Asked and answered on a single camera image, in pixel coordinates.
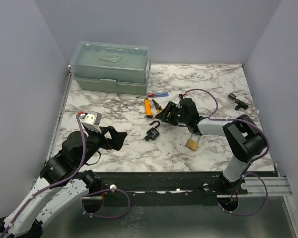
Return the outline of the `black padlock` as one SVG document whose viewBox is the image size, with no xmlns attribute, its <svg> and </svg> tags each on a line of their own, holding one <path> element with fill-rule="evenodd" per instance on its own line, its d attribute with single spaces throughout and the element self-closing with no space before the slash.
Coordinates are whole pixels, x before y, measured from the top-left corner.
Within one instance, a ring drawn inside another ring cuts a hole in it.
<svg viewBox="0 0 298 238">
<path fill-rule="evenodd" d="M 160 136 L 160 133 L 157 131 L 157 128 L 160 126 L 160 122 L 156 120 L 150 123 L 150 125 L 154 125 L 155 123 L 157 123 L 157 126 L 152 127 L 146 132 L 146 136 L 149 136 L 152 141 L 155 141 Z"/>
</svg>

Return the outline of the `brass padlock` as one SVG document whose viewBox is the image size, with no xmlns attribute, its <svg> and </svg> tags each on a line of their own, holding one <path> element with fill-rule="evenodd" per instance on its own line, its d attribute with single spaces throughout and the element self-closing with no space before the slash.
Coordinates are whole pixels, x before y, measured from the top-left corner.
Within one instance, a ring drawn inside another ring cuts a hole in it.
<svg viewBox="0 0 298 238">
<path fill-rule="evenodd" d="M 201 139 L 201 136 L 191 134 L 190 138 L 187 140 L 185 144 L 185 147 L 192 151 L 196 151 L 198 148 L 200 139 Z"/>
</svg>

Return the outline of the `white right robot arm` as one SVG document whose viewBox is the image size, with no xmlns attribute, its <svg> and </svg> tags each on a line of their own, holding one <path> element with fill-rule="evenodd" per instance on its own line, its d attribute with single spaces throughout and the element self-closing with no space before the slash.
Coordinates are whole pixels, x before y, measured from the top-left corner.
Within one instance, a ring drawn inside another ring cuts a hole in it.
<svg viewBox="0 0 298 238">
<path fill-rule="evenodd" d="M 233 156 L 217 182 L 217 187 L 224 194 L 230 194 L 236 189 L 237 182 L 253 160 L 269 145 L 263 132 L 248 115 L 243 114 L 235 119 L 203 117 L 199 115 L 191 98 L 181 99 L 179 104 L 168 102 L 155 118 L 173 126 L 181 124 L 197 136 L 214 135 L 227 139 Z"/>
</svg>

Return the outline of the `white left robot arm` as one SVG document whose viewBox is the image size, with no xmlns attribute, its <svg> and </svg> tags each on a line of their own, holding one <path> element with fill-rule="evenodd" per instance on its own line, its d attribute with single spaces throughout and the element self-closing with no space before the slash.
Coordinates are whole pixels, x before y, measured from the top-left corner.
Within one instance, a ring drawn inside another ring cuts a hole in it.
<svg viewBox="0 0 298 238">
<path fill-rule="evenodd" d="M 49 158 L 32 190 L 9 216 L 0 218 L 0 234 L 8 238 L 38 238 L 43 225 L 75 200 L 103 195 L 106 190 L 93 170 L 80 172 L 82 166 L 100 149 L 119 151 L 127 137 L 114 127 L 100 131 L 80 126 L 62 143 L 61 150 Z"/>
</svg>

